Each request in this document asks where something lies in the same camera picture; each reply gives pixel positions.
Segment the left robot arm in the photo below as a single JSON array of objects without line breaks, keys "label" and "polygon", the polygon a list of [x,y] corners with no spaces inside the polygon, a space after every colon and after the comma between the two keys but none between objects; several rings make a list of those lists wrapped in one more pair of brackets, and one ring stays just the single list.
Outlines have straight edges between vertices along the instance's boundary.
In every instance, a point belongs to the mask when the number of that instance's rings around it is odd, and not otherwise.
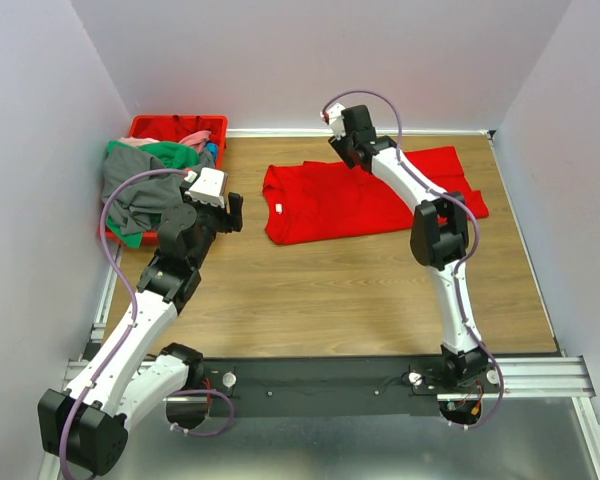
[{"label": "left robot arm", "polygon": [[244,199],[229,193],[226,206],[191,194],[168,208],[159,246],[142,272],[124,317],[88,365],[63,391],[47,390],[38,404],[43,448],[92,478],[120,459],[131,429],[164,398],[194,396],[205,407],[225,393],[212,389],[203,356],[179,344],[164,348],[151,367],[138,369],[155,339],[173,322],[201,281],[200,268],[219,233],[239,232]]}]

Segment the blue garment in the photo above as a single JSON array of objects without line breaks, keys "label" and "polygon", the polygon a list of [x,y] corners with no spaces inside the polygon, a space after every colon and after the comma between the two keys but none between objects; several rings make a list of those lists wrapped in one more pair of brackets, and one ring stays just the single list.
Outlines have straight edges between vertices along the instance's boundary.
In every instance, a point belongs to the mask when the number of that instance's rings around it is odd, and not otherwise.
[{"label": "blue garment", "polygon": [[206,149],[213,155],[214,158],[216,158],[218,156],[219,147],[217,144],[209,142],[206,145]]}]

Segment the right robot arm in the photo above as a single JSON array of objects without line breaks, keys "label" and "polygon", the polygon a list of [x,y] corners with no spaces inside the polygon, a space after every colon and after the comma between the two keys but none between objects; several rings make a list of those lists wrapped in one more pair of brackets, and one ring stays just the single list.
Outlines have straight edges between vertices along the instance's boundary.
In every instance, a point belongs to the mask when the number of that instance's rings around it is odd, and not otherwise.
[{"label": "right robot arm", "polygon": [[443,190],[397,142],[378,135],[366,106],[336,103],[321,116],[332,131],[329,143],[344,163],[381,180],[412,212],[411,252],[428,270],[441,311],[440,379],[451,391],[465,390],[488,366],[466,279],[466,263],[476,250],[469,245],[475,215],[463,194]]}]

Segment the red plastic bin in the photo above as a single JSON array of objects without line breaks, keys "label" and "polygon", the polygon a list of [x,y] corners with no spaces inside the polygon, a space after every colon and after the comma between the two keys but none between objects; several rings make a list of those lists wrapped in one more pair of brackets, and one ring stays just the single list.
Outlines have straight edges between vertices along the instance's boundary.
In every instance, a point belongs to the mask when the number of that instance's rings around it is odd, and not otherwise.
[{"label": "red plastic bin", "polygon": [[[201,130],[209,130],[211,139],[219,147],[216,158],[206,149],[200,152],[178,144],[183,137]],[[179,186],[182,177],[160,174],[160,169],[199,172],[203,167],[218,169],[226,144],[227,119],[224,116],[200,115],[140,115],[135,117],[127,135],[123,137],[154,138],[162,143],[132,147],[110,141],[102,166],[103,189],[101,201],[130,178],[149,172],[146,177],[123,188],[107,211],[98,230],[130,248],[138,248],[155,239],[155,232],[163,211],[181,199]]]}]

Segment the aluminium frame rail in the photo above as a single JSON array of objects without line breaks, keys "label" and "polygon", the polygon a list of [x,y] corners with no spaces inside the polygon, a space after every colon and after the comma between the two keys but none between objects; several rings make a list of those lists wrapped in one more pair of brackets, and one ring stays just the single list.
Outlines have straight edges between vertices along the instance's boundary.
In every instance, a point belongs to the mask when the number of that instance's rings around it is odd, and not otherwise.
[{"label": "aluminium frame rail", "polygon": [[[497,391],[493,394],[483,393],[474,398],[470,401],[467,410],[462,408],[462,404],[459,400],[446,399],[440,406],[439,415],[431,417],[440,419],[450,426],[462,430],[470,430],[484,425],[487,421],[492,419],[497,409],[506,400],[514,398],[572,398],[577,413],[580,416],[587,416],[591,413],[592,409],[588,404],[588,399],[593,396],[594,388],[585,362],[582,359],[557,355],[546,357],[496,357],[486,350],[485,345],[482,342],[481,345],[488,356],[488,366],[480,375],[485,376],[491,384],[495,385]],[[147,353],[138,370],[144,372],[149,369],[156,357],[149,358]],[[85,363],[82,368],[69,379],[67,385],[88,365],[89,362]],[[67,385],[56,391],[63,391]],[[190,396],[169,396],[164,398],[155,407],[164,406],[166,408],[168,399],[184,397]],[[210,437],[227,431],[234,420],[236,420],[236,418],[233,416],[228,416],[222,421],[204,418],[200,424],[193,427],[182,426],[177,422],[169,420],[169,426],[171,430],[187,436]],[[138,424],[131,429],[130,433],[138,426]]]}]

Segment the pink t shirt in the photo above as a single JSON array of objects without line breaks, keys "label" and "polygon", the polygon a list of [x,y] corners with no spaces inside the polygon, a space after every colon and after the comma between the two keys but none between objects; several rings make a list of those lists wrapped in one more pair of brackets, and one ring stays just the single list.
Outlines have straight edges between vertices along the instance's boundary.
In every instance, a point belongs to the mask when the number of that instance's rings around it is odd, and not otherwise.
[{"label": "pink t shirt", "polygon": [[[200,152],[203,150],[211,139],[211,132],[209,130],[201,130],[189,134],[178,141],[178,144],[193,148]],[[154,138],[136,138],[136,137],[120,137],[118,142],[132,147],[141,147],[145,145],[151,145],[156,143],[162,143],[162,140]]]}]

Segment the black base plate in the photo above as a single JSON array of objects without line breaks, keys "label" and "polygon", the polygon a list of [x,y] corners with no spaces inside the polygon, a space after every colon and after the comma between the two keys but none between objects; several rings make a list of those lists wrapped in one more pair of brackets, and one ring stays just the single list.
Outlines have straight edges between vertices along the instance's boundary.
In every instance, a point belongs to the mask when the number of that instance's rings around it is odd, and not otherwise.
[{"label": "black base plate", "polygon": [[168,420],[193,427],[204,418],[438,416],[446,399],[469,403],[497,391],[485,376],[457,386],[439,355],[207,358],[204,373],[224,399],[170,398]]}]

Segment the red t shirt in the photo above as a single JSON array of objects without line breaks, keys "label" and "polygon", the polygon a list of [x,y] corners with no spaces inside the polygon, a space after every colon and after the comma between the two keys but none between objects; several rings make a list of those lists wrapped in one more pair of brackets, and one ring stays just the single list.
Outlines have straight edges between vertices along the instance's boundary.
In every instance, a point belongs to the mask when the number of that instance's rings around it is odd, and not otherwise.
[{"label": "red t shirt", "polygon": [[342,162],[271,165],[262,193],[269,208],[265,232],[278,245],[390,233],[413,225],[413,214],[389,186]]}]

